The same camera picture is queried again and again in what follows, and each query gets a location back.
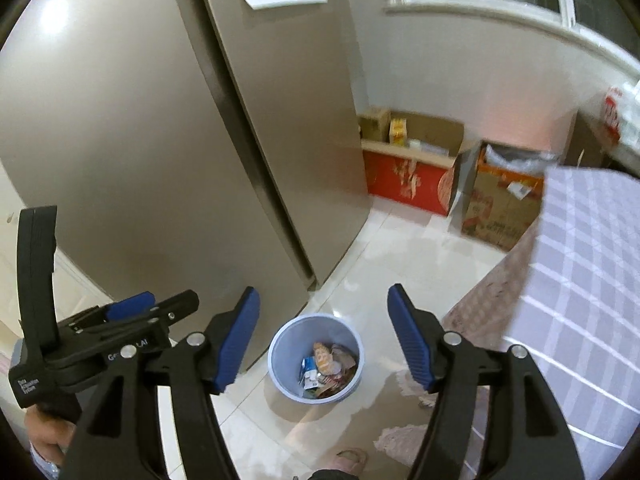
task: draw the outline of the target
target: red box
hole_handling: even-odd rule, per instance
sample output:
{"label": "red box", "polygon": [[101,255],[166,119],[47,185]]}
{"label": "red box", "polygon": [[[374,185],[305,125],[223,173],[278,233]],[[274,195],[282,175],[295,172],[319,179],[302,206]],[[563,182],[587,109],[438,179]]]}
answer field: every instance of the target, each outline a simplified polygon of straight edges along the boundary
{"label": "red box", "polygon": [[392,117],[407,119],[409,139],[444,148],[448,155],[363,140],[369,193],[448,215],[458,188],[464,124],[396,110]]}

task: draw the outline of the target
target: refrigerator door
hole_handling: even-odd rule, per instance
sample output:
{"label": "refrigerator door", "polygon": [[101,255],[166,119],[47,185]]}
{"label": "refrigerator door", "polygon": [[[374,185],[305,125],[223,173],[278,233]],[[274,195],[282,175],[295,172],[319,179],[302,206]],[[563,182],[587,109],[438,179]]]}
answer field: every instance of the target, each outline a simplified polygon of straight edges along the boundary
{"label": "refrigerator door", "polygon": [[207,2],[257,142],[323,283],[370,206],[331,2],[263,10],[244,0]]}
{"label": "refrigerator door", "polygon": [[181,338],[262,298],[252,362],[308,293],[256,197],[175,0],[31,0],[0,51],[0,156],[116,300],[186,288]]}

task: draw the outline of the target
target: white wall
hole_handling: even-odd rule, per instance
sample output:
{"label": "white wall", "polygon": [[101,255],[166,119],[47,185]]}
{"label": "white wall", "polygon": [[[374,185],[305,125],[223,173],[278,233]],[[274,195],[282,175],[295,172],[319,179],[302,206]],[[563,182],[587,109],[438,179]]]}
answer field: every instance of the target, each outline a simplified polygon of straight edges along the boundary
{"label": "white wall", "polygon": [[388,14],[386,0],[336,1],[343,27],[355,30],[347,48],[350,62],[361,62],[352,73],[364,75],[365,87],[354,88],[356,100],[464,121],[471,137],[561,150],[577,108],[599,114],[608,86],[638,78],[523,25],[444,12]]}
{"label": "white wall", "polygon": [[[23,417],[15,402],[6,372],[15,341],[22,336],[15,275],[15,249],[18,234],[18,216],[24,203],[0,164],[0,408],[25,442]],[[65,319],[96,304],[110,299],[89,281],[59,251],[55,257],[53,295],[56,316]]]}

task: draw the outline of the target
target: plastic bag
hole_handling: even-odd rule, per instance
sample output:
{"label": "plastic bag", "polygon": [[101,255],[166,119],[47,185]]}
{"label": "plastic bag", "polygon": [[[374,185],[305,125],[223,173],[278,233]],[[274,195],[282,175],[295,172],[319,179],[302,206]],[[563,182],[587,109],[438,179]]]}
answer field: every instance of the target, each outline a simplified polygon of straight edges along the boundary
{"label": "plastic bag", "polygon": [[620,142],[640,153],[640,82],[609,88],[603,118],[614,144]]}
{"label": "plastic bag", "polygon": [[560,156],[551,152],[529,152],[518,148],[486,146],[486,161],[503,170],[531,176],[543,176],[547,168],[558,165]]}

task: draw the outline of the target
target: metal screw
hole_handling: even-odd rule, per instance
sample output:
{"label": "metal screw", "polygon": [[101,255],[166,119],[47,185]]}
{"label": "metal screw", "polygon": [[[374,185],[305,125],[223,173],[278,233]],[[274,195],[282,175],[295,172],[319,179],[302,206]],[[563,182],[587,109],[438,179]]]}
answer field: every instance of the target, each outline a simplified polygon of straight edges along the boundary
{"label": "metal screw", "polygon": [[138,350],[136,350],[135,346],[124,345],[122,347],[122,350],[120,350],[120,355],[125,359],[131,359],[136,354],[136,352],[138,352]]}
{"label": "metal screw", "polygon": [[204,334],[201,332],[194,332],[193,334],[189,334],[187,336],[187,345],[189,346],[200,346],[207,340],[204,337]]}
{"label": "metal screw", "polygon": [[529,352],[522,345],[514,345],[511,347],[511,353],[516,356],[518,359],[524,359]]}
{"label": "metal screw", "polygon": [[451,346],[458,346],[462,343],[462,336],[458,332],[447,332],[444,335],[444,342]]}

